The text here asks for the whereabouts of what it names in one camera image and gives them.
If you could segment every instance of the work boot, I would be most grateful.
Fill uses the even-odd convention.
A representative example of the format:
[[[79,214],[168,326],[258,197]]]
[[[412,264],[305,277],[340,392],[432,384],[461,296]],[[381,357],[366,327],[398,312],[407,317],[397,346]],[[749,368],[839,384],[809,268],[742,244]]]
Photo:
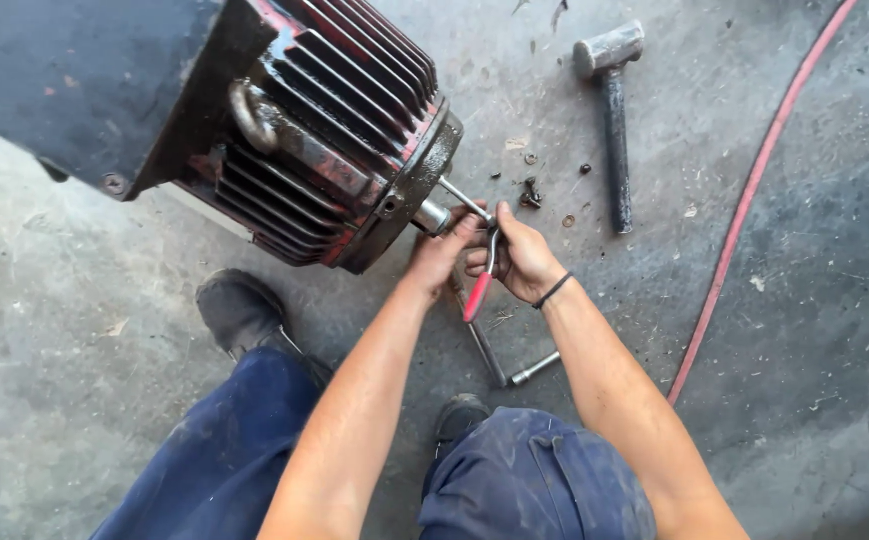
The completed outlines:
[[[214,342],[235,362],[255,347],[271,347],[297,359],[318,388],[328,386],[334,371],[298,349],[284,302],[257,277],[218,270],[201,283],[194,300]]]
[[[458,394],[448,399],[434,425],[434,440],[437,441],[434,457],[437,458],[442,448],[453,443],[469,428],[488,420],[489,416],[489,408],[474,394]]]

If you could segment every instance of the concrete floor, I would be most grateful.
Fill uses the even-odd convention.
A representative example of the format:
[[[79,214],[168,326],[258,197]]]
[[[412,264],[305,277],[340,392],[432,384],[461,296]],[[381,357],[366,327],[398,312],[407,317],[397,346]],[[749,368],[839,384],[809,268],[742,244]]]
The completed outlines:
[[[754,154],[836,3],[574,1],[556,32],[555,0],[512,14],[515,4],[375,2],[433,56],[464,122],[453,181],[513,201],[515,183],[536,174],[545,206],[521,217],[667,390]],[[568,53],[630,18],[648,43],[626,78],[636,228],[616,238],[597,95],[575,80]],[[514,138],[526,147],[508,150]],[[595,172],[580,177],[586,162]],[[360,277],[292,269],[163,192],[112,202],[51,182],[0,140],[0,538],[91,534],[181,414],[225,378],[231,360],[192,302],[209,273],[234,266],[265,279],[302,346],[339,362],[411,240],[403,234]],[[677,408],[716,482],[752,538],[869,537],[869,1],[805,88],[721,294]],[[484,313],[499,311],[514,313],[489,331],[509,373],[553,349],[537,313],[494,287]],[[577,418],[561,368],[518,390],[487,380],[442,302],[418,344],[365,537],[416,533],[446,398],[476,392],[490,406]]]

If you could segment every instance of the person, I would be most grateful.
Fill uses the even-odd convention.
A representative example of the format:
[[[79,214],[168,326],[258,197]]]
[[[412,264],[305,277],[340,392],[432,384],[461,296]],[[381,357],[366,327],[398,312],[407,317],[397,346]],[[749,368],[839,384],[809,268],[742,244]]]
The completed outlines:
[[[452,214],[448,233],[419,238],[333,375],[300,354],[284,304],[258,279],[224,270],[202,284],[204,322],[236,367],[188,411],[92,538],[357,539],[425,313],[461,251],[486,245],[480,218]],[[506,242],[492,271],[517,298],[540,301],[583,427],[452,398],[435,429],[420,538],[747,538],[681,420],[581,284],[565,279],[542,235],[507,203],[496,216]],[[467,274],[487,259],[484,248],[469,251]]]

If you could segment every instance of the hammer head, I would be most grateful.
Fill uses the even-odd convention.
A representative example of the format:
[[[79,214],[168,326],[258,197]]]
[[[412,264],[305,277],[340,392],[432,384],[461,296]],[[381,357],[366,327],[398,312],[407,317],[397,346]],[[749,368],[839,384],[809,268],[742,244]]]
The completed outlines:
[[[645,30],[633,20],[608,33],[574,43],[574,71],[581,79],[601,75],[641,58],[645,48]]]

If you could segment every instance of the leg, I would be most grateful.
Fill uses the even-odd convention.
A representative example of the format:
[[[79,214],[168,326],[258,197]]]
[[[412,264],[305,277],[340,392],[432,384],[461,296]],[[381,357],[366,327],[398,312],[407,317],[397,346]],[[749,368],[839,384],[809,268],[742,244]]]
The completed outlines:
[[[655,517],[618,451],[580,426],[499,407],[428,472],[423,539],[654,539]]]
[[[321,396],[325,381],[312,376],[319,372],[312,360],[287,352],[283,308],[271,289],[224,271],[197,300],[236,367],[167,436],[93,540],[253,540]]]

